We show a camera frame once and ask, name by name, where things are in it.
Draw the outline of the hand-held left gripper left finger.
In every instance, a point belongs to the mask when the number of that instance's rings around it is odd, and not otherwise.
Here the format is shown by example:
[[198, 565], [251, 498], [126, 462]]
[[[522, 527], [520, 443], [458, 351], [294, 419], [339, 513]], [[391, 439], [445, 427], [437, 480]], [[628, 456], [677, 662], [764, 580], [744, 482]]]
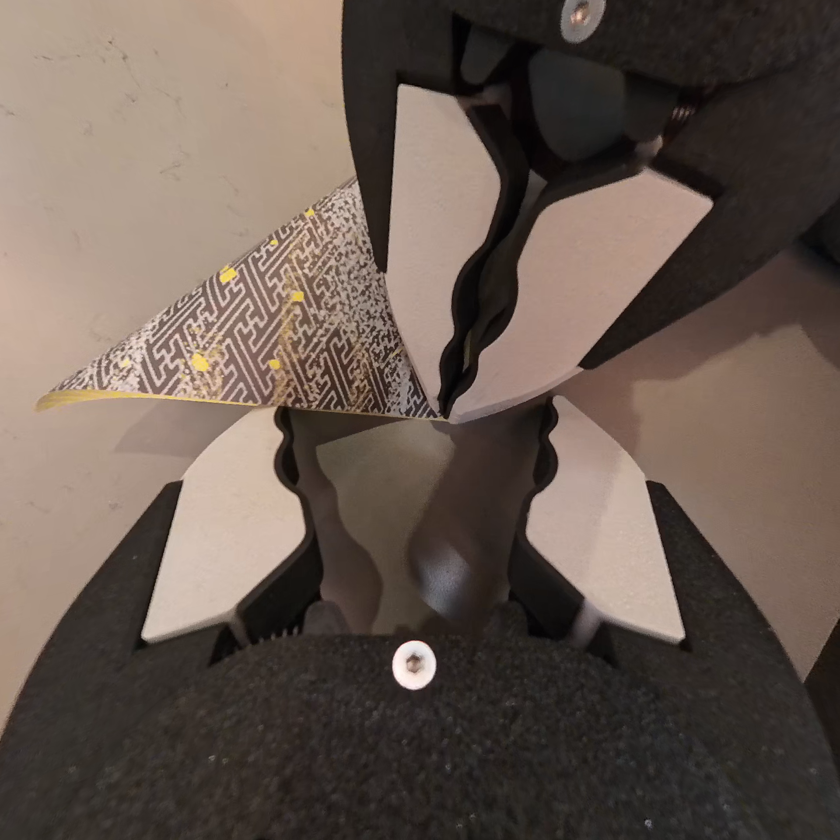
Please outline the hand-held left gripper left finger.
[[223, 626], [242, 645], [292, 633], [323, 563], [287, 409], [260, 408], [185, 472], [141, 638]]

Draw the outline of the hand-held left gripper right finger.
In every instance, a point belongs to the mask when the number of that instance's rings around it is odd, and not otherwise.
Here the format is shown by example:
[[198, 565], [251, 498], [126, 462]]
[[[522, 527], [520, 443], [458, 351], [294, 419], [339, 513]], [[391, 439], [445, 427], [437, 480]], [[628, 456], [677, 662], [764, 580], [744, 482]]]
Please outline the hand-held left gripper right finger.
[[511, 597], [536, 634], [585, 648], [610, 626], [683, 643], [643, 471], [559, 395], [545, 403], [538, 444], [507, 572]]

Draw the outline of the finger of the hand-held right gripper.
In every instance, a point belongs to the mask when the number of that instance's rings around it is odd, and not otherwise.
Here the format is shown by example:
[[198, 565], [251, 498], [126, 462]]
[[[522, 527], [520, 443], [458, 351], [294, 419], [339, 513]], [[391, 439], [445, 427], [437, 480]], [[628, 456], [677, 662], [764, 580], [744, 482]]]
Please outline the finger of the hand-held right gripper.
[[450, 414], [465, 388], [480, 275], [510, 233], [528, 179], [500, 105], [398, 88], [385, 285], [416, 378], [439, 415]]
[[539, 211], [516, 260], [517, 302], [455, 399], [466, 423], [553, 391], [699, 222], [713, 199], [654, 169]]

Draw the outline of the yellow and grey origami paper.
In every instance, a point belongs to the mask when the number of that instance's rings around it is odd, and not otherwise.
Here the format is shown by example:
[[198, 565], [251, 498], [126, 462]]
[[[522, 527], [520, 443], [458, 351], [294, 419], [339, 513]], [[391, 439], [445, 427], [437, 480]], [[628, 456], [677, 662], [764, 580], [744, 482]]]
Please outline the yellow and grey origami paper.
[[356, 178], [40, 397], [149, 397], [441, 420], [376, 268]]

